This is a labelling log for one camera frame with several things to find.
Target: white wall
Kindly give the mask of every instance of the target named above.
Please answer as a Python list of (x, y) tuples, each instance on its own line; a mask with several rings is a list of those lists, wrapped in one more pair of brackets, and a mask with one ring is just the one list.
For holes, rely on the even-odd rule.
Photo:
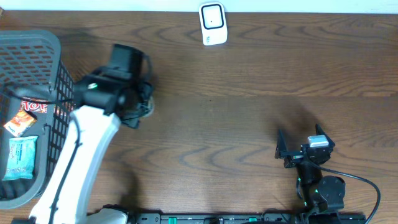
[[(0, 0), (4, 9), (196, 12), (203, 0)], [(228, 12), (394, 13), (398, 0), (220, 0)]]

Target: orange snack bag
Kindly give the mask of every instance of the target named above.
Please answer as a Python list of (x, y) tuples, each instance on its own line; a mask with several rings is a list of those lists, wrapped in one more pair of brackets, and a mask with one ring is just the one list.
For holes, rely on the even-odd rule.
[(6, 128), (13, 136), (21, 137), (34, 123), (36, 119), (24, 110), (18, 113), (8, 121), (3, 127)]

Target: black bracket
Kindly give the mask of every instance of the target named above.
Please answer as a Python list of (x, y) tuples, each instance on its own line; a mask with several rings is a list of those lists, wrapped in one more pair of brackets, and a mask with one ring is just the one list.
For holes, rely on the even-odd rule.
[(304, 152), (307, 152), (309, 158), (316, 164), (324, 164), (330, 159), (330, 154), (333, 152), (335, 143), (329, 138), (329, 136), (322, 130), (319, 124), (315, 125), (315, 131), (317, 135), (324, 135), (328, 140), (329, 144), (324, 147), (312, 148), (309, 144), (302, 144), (299, 151), (289, 151), (285, 142), (284, 135), (281, 130), (278, 130), (278, 141), (275, 150), (275, 159), (284, 159), (285, 168), (296, 167), (297, 164), (301, 163), (304, 158)]
[[(149, 72), (142, 77), (144, 58)], [(147, 82), (151, 70), (150, 60), (143, 52), (115, 44), (108, 65), (97, 68), (76, 84), (76, 107), (88, 105), (104, 109), (106, 115), (116, 113), (122, 124), (136, 129), (139, 118), (153, 110), (154, 88)]]

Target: black wire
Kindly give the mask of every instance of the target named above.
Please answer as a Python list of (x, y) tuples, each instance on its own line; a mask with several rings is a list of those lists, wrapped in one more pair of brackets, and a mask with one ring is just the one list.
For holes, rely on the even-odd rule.
[(344, 173), (344, 172), (340, 172), (340, 171), (336, 171), (336, 170), (332, 170), (332, 169), (327, 169), (327, 168), (323, 168), (323, 167), (321, 167), (321, 166), (319, 166), (319, 165), (316, 165), (314, 162), (312, 162), (312, 161), (308, 158), (307, 153), (305, 153), (304, 156), (308, 159), (308, 161), (310, 162), (310, 165), (313, 166), (313, 167), (315, 167), (315, 168), (317, 168), (317, 169), (320, 169), (320, 170), (323, 170), (323, 171), (326, 171), (326, 172), (331, 172), (331, 173), (333, 173), (333, 174), (338, 174), (338, 175), (343, 175), (343, 176), (346, 176), (346, 177), (351, 177), (351, 178), (354, 178), (354, 179), (356, 179), (356, 180), (360, 180), (360, 181), (363, 181), (363, 182), (365, 182), (365, 183), (368, 183), (368, 184), (372, 185), (372, 187), (374, 187), (374, 189), (375, 189), (376, 192), (377, 192), (377, 201), (376, 201), (376, 204), (375, 204), (375, 206), (374, 206), (374, 208), (373, 208), (371, 214), (368, 216), (368, 219), (366, 219), (366, 221), (365, 221), (365, 223), (364, 223), (364, 224), (368, 224), (368, 223), (371, 221), (371, 219), (373, 218), (374, 214), (376, 214), (377, 209), (379, 208), (379, 205), (380, 205), (381, 193), (380, 193), (379, 187), (377, 187), (377, 185), (374, 184), (373, 182), (371, 182), (370, 180), (365, 179), (365, 178), (363, 178), (363, 177), (358, 177), (358, 176), (356, 176), (356, 175), (347, 174), (347, 173)]
[(37, 93), (39, 93), (39, 94), (41, 94), (41, 92), (40, 91), (38, 91), (38, 90), (35, 90), (34, 88), (28, 88), (28, 86), (24, 86), (24, 85), (21, 85), (21, 84), (15, 84), (15, 83), (6, 83), (6, 84), (4, 84), (3, 85), (3, 87), (2, 87), (2, 92), (6, 95), (6, 96), (8, 96), (8, 97), (13, 97), (13, 98), (17, 98), (17, 99), (19, 99), (19, 100), (24, 100), (24, 101), (27, 101), (27, 102), (29, 102), (29, 103), (37, 103), (37, 104), (42, 104), (42, 105), (54, 105), (54, 104), (57, 104), (57, 103), (65, 103), (65, 102), (69, 102), (69, 101), (72, 101), (73, 99), (66, 99), (66, 100), (55, 100), (55, 101), (36, 101), (36, 100), (30, 100), (30, 99), (27, 99), (27, 98), (25, 98), (25, 97), (23, 97), (23, 96), (18, 96), (18, 95), (16, 95), (14, 92), (12, 92), (11, 90), (10, 91), (5, 91), (5, 89), (7, 88), (7, 87), (9, 87), (9, 86), (14, 86), (14, 87), (23, 87), (23, 88), (25, 88), (25, 89), (27, 89), (27, 90), (30, 90), (30, 91), (35, 91), (35, 92), (37, 92)]
[(73, 160), (74, 160), (74, 158), (76, 156), (77, 149), (80, 146), (80, 127), (79, 127), (79, 122), (78, 122), (78, 120), (77, 120), (77, 118), (76, 118), (76, 116), (74, 114), (71, 114), (70, 117), (71, 117), (72, 121), (75, 122), (75, 126), (76, 126), (76, 129), (77, 129), (77, 139), (76, 139), (76, 142), (75, 142), (75, 148), (74, 148), (74, 150), (72, 152), (72, 155), (71, 155), (70, 160), (68, 162), (67, 168), (65, 169), (65, 172), (62, 175), (62, 179), (60, 181), (60, 184), (58, 185), (57, 192), (55, 193), (54, 200), (53, 200), (53, 202), (51, 204), (51, 212), (50, 212), (49, 224), (52, 224), (53, 221), (54, 221), (54, 215), (55, 215), (55, 212), (58, 210), (57, 203), (58, 203), (58, 200), (59, 200), (59, 197), (60, 197), (60, 193), (61, 193), (63, 184), (65, 183), (65, 180), (66, 180), (67, 175), (69, 173), (70, 167), (72, 166), (72, 162), (73, 162)]
[(144, 116), (144, 115), (145, 115), (145, 114), (141, 114), (141, 115), (135, 116), (135, 117), (133, 117), (133, 118), (122, 119), (121, 121), (129, 121), (129, 120), (132, 120), (132, 119), (138, 119), (138, 118), (141, 118), (141, 117)]
[(280, 213), (280, 215), (282, 216), (282, 218), (283, 218), (287, 223), (289, 222), (288, 219), (285, 218), (284, 214)]

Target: snack package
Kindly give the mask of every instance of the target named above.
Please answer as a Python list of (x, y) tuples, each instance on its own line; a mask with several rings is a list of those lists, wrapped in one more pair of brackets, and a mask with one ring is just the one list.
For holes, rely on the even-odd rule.
[(2, 180), (32, 179), (35, 167), (37, 136), (12, 138), (6, 175)]
[(13, 136), (20, 137), (26, 130), (28, 130), (36, 119), (24, 110), (19, 110), (18, 113), (8, 121), (3, 127), (6, 128)]
[[(36, 99), (31, 97), (24, 97), (25, 100), (21, 101), (21, 105), (19, 106), (20, 110), (31, 111), (35, 113), (47, 113), (48, 105), (40, 104), (40, 103), (32, 103), (29, 101), (37, 101), (37, 102), (48, 102), (47, 100)], [(71, 112), (73, 110), (73, 104), (69, 102), (62, 103), (66, 109)], [(60, 116), (67, 115), (67, 113), (60, 109), (59, 106), (54, 107), (54, 113)]]
[(41, 99), (29, 98), (29, 97), (24, 97), (24, 99), (26, 99), (26, 100), (21, 101), (21, 105), (19, 107), (20, 110), (38, 112), (38, 113), (47, 113), (47, 108), (49, 107), (48, 105), (39, 104), (39, 103), (31, 103), (31, 102), (27, 101), (27, 100), (31, 100), (31, 101), (38, 101), (38, 102), (47, 102), (47, 100), (41, 100)]

